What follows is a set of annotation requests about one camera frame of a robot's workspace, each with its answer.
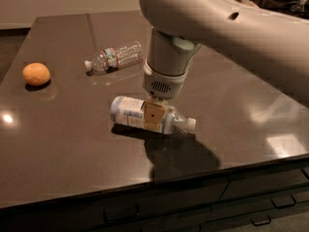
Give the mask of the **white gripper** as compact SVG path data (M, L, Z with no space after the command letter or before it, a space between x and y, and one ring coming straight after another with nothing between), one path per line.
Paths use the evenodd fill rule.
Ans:
M144 128L155 131L167 110L167 101L161 100L171 100L180 93L187 77L187 64L147 61L143 71L144 89L150 96L160 99L147 99L144 105Z

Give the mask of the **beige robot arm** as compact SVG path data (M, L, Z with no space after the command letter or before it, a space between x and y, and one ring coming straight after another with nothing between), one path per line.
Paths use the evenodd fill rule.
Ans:
M179 94L201 45L256 73L298 102L309 101L309 22L235 0L139 0L152 25L143 86L150 96Z

